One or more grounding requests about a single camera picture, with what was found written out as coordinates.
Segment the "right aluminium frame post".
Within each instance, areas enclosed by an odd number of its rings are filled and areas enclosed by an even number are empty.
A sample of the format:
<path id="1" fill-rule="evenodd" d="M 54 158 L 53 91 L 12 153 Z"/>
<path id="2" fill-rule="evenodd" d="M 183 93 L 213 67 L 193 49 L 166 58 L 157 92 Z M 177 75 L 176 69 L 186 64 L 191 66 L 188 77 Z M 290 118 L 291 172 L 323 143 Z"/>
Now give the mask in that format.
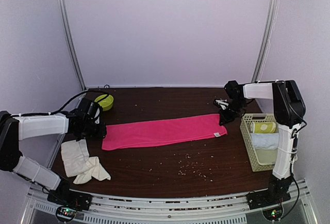
<path id="1" fill-rule="evenodd" d="M 278 8 L 278 0 L 269 0 L 265 28 L 263 31 L 263 36 L 261 40 L 260 49 L 258 52 L 256 65 L 252 75 L 252 80 L 251 80 L 252 83 L 261 80 L 263 69 L 265 67 L 269 48 L 270 48 L 270 38 L 271 38 L 272 30 L 274 28 L 274 23 L 277 15 L 277 8 Z"/>

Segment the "yellow rolled towel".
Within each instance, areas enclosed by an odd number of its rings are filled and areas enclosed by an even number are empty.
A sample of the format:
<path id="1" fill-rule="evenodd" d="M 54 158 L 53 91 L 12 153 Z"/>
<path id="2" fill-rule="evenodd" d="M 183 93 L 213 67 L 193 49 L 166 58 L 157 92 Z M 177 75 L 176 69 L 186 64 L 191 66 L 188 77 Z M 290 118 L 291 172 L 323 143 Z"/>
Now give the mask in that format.
<path id="1" fill-rule="evenodd" d="M 256 134 L 272 134 L 276 130 L 275 122 L 255 122 L 250 124 L 250 130 Z"/>

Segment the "beige plastic basket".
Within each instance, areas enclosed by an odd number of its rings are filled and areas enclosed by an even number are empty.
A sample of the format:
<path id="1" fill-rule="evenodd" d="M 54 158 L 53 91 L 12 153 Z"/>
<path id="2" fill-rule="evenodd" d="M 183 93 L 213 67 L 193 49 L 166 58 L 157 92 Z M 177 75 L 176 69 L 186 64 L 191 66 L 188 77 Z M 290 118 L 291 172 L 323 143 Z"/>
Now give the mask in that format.
<path id="1" fill-rule="evenodd" d="M 253 172 L 272 170 L 279 144 L 278 125 L 273 114 L 245 114 L 240 131 Z"/>

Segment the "aluminium frame post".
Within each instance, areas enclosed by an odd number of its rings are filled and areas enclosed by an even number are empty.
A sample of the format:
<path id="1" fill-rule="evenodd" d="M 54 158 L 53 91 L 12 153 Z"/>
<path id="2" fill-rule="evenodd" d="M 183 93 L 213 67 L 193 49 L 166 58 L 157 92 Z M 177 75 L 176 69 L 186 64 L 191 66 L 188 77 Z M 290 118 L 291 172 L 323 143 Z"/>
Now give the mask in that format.
<path id="1" fill-rule="evenodd" d="M 76 55 L 76 50 L 75 50 L 75 46 L 74 46 L 72 32 L 70 29 L 69 17 L 68 17 L 65 0 L 58 0 L 58 4 L 59 4 L 59 9 L 60 9 L 61 18 L 62 18 L 62 24 L 63 24 L 63 28 L 64 28 L 65 40 L 67 42 L 69 55 L 70 55 L 70 59 L 73 64 L 74 72 L 78 79 L 81 90 L 86 90 L 87 89 L 86 84 L 83 79 L 83 74 L 81 72 L 81 68 L 80 68 L 80 65 L 79 65 L 79 62 L 77 59 L 77 55 Z"/>
<path id="2" fill-rule="evenodd" d="M 263 69 L 265 67 L 269 48 L 270 48 L 270 38 L 271 38 L 272 30 L 274 28 L 274 23 L 277 15 L 277 8 L 278 8 L 278 0 L 269 0 L 265 28 L 263 31 L 263 36 L 261 40 L 260 49 L 258 52 L 256 65 L 252 75 L 252 80 L 251 80 L 252 83 L 261 80 Z"/>

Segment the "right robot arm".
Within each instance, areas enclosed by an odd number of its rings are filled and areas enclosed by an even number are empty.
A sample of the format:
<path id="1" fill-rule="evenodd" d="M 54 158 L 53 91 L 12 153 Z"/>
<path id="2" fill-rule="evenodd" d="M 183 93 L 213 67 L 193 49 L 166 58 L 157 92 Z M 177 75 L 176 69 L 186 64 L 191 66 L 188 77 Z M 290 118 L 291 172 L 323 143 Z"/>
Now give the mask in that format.
<path id="1" fill-rule="evenodd" d="M 219 125 L 233 122 L 247 107 L 247 100 L 268 99 L 273 101 L 274 118 L 278 124 L 279 147 L 264 199 L 275 204 L 288 191 L 293 181 L 293 164 L 297 152 L 298 136 L 307 126 L 304 120 L 305 104 L 294 80 L 254 82 L 238 84 L 229 81 L 224 87 L 230 98 L 213 101 L 219 108 Z"/>

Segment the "pink towel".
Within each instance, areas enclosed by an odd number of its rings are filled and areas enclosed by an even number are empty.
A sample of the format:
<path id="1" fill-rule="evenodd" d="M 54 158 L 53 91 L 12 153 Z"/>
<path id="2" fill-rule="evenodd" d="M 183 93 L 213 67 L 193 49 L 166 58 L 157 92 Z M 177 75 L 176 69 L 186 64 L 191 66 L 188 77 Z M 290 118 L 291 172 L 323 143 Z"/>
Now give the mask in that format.
<path id="1" fill-rule="evenodd" d="M 218 114 L 107 126 L 102 149 L 145 148 L 218 138 L 227 135 Z"/>

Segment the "aluminium front rail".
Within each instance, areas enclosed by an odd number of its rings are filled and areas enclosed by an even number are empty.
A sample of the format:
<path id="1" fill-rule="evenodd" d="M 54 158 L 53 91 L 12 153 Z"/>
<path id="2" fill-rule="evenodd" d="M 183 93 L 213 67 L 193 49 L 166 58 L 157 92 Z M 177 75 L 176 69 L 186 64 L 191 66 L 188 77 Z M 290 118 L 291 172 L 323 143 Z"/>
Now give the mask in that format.
<path id="1" fill-rule="evenodd" d="M 279 223 L 319 223 L 305 180 L 289 189 L 291 199 L 251 209 L 247 193 L 194 198 L 132 198 L 92 194 L 90 208 L 70 223 L 273 223 L 270 214 L 283 210 Z"/>

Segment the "green bowl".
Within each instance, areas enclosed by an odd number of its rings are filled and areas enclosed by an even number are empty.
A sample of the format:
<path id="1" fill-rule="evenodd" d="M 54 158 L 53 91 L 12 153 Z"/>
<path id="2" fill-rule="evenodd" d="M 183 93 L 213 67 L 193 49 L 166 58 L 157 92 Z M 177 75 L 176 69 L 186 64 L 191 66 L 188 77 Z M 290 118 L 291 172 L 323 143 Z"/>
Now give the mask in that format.
<path id="1" fill-rule="evenodd" d="M 113 107 L 114 98 L 110 94 L 103 94 L 98 96 L 94 101 L 102 107 L 103 111 L 108 111 Z"/>

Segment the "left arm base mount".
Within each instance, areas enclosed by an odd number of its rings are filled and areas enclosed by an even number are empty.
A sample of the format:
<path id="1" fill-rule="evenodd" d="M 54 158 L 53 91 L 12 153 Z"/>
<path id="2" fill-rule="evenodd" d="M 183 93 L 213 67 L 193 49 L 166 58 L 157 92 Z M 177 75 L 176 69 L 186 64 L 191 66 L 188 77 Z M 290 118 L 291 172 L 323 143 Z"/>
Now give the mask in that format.
<path id="1" fill-rule="evenodd" d="M 75 219 L 78 213 L 88 211 L 92 202 L 92 195 L 73 190 L 59 192 L 46 190 L 47 200 L 58 205 L 55 217 L 61 223 L 68 223 Z"/>

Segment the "light blue rolled towel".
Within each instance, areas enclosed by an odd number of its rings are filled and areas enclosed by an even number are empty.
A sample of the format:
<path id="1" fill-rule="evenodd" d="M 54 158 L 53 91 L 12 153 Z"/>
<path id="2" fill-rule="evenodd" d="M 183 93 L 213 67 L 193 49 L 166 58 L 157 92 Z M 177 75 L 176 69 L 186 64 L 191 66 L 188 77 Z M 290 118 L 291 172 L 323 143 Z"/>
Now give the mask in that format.
<path id="1" fill-rule="evenodd" d="M 252 144 L 256 150 L 276 150 L 279 143 L 279 134 L 251 134 Z"/>

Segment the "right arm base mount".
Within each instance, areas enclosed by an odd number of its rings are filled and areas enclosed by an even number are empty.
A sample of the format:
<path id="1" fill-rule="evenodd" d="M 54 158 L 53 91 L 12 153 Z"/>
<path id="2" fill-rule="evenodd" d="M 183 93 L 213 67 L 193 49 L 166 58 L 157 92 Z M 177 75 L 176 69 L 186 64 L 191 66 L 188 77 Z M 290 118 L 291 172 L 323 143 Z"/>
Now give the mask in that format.
<path id="1" fill-rule="evenodd" d="M 284 217 L 283 203 L 291 199 L 288 192 L 272 197 L 267 189 L 250 191 L 245 195 L 250 210 L 261 209 L 263 217 L 271 222 L 280 221 Z"/>

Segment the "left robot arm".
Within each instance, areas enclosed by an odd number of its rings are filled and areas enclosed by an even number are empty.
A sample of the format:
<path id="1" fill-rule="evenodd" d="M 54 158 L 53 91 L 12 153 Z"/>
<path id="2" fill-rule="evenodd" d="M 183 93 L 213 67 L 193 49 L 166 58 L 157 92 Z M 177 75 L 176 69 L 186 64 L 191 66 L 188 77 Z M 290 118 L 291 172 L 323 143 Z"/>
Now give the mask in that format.
<path id="1" fill-rule="evenodd" d="M 2 110 L 1 171 L 38 184 L 54 194 L 62 205 L 70 205 L 74 194 L 69 178 L 77 183 L 110 178 L 97 158 L 87 153 L 87 139 L 103 140 L 106 136 L 102 112 L 99 103 L 86 98 L 73 110 L 32 114 L 11 114 Z M 64 143 L 64 153 L 69 159 L 64 161 L 64 175 L 60 176 L 47 168 L 41 158 L 51 147 L 51 139 L 66 135 L 73 145 Z"/>

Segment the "white crumpled towel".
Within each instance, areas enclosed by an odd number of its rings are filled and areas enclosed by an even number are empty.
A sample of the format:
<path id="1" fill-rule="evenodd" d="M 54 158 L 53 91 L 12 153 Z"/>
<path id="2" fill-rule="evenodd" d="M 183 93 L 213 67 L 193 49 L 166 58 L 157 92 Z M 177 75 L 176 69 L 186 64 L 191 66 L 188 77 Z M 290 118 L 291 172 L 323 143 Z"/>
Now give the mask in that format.
<path id="1" fill-rule="evenodd" d="M 87 142 L 66 141 L 61 144 L 61 157 L 65 174 L 68 178 L 75 177 L 73 183 L 85 184 L 92 180 L 111 180 L 111 175 L 104 169 L 97 156 L 90 157 Z"/>

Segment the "left aluminium frame post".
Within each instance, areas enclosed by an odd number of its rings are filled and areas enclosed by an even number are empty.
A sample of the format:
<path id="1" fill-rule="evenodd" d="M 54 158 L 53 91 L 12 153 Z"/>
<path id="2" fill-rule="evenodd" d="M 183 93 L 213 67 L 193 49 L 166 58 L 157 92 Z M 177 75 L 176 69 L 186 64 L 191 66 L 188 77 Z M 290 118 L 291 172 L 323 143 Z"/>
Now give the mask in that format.
<path id="1" fill-rule="evenodd" d="M 74 46 L 72 32 L 70 29 L 69 17 L 68 17 L 65 0 L 58 0 L 58 4 L 59 4 L 59 9 L 60 9 L 61 18 L 62 18 L 62 24 L 63 24 L 63 28 L 64 28 L 65 40 L 67 42 L 69 55 L 70 55 L 70 59 L 73 64 L 74 72 L 78 79 L 81 90 L 86 90 L 87 89 L 86 84 L 83 79 L 83 74 L 81 72 L 81 68 L 80 68 L 80 65 L 79 65 L 79 62 L 77 59 L 77 55 L 76 55 L 76 50 L 75 50 L 75 46 Z"/>

